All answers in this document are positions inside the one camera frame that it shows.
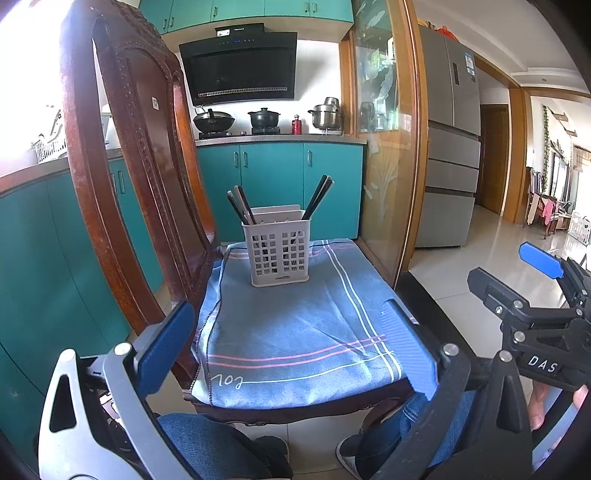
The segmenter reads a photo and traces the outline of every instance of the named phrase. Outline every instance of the black pot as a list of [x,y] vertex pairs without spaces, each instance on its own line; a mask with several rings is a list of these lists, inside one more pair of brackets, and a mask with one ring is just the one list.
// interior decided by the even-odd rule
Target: black pot
[[225,112],[214,112],[209,109],[193,118],[193,123],[204,134],[225,132],[233,125],[234,117]]
[[258,112],[248,112],[248,115],[251,116],[253,128],[275,128],[279,123],[279,114],[266,108],[261,108]]

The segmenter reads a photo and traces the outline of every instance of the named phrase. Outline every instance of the wooden chair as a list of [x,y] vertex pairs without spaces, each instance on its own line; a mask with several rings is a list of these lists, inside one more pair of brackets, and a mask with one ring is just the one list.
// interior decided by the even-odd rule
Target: wooden chair
[[[112,190],[100,123],[92,41],[125,163],[173,304],[202,305],[216,248],[213,216],[196,159],[177,57],[139,11],[115,0],[75,0],[61,31],[63,111],[70,169],[105,277],[136,333],[160,322],[158,306],[136,259]],[[199,365],[190,342],[173,372],[188,392]],[[221,421],[289,423],[399,403],[406,380],[324,404],[278,410],[230,410],[195,401]]]

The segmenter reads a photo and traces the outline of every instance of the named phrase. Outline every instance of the cabinet door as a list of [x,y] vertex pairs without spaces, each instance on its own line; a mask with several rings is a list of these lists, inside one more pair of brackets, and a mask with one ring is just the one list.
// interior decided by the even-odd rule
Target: cabinet door
[[242,187],[251,207],[302,205],[303,144],[242,145]]
[[310,240],[357,238],[361,206],[363,146],[304,144],[304,202],[308,204],[322,175],[335,181],[312,216]]
[[47,183],[0,199],[0,342],[23,374],[47,391],[60,353],[106,353],[72,280],[54,226]]
[[134,246],[135,256],[138,258],[144,277],[152,291],[158,290],[164,281],[164,275],[158,263],[158,257],[148,233],[142,210],[134,193],[125,161],[123,159],[109,162],[109,169],[113,174],[117,189],[117,201],[121,215]]
[[211,16],[212,0],[174,0],[168,31],[208,23]]
[[44,402],[45,397],[0,345],[0,430],[18,456],[35,471],[38,468],[34,438],[39,433]]
[[312,0],[310,8],[312,17],[353,23],[353,6],[350,0]]
[[309,17],[310,5],[309,0],[293,0],[290,2],[286,2],[285,0],[265,0],[265,16]]
[[76,288],[109,347],[123,342],[131,328],[96,258],[69,173],[47,180],[57,236]]
[[199,148],[197,161],[216,221],[217,237],[220,242],[244,241],[242,224],[226,198],[228,190],[241,184],[240,147],[227,145]]
[[265,0],[213,0],[212,22],[264,15]]
[[172,5],[172,0],[141,0],[139,10],[159,33],[166,33]]

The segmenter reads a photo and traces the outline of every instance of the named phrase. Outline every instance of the kitchen counter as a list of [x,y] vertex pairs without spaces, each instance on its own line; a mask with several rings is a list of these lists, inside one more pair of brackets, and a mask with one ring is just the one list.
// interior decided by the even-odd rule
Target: kitchen counter
[[232,135],[230,137],[208,138],[206,140],[195,140],[198,147],[212,147],[214,145],[232,145],[239,143],[255,142],[320,142],[320,143],[343,143],[350,145],[366,145],[367,140],[363,138],[350,137],[348,135]]

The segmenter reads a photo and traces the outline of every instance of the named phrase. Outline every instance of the finger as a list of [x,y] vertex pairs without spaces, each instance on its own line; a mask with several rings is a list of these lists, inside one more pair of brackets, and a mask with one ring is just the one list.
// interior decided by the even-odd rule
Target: finger
[[540,383],[533,382],[534,391],[531,394],[530,403],[527,407],[530,415],[530,425],[533,430],[539,429],[544,423],[544,400],[548,396],[550,386]]
[[577,410],[580,410],[585,398],[587,397],[587,393],[589,393],[589,389],[587,385],[583,385],[573,394],[573,403],[574,406],[577,407]]

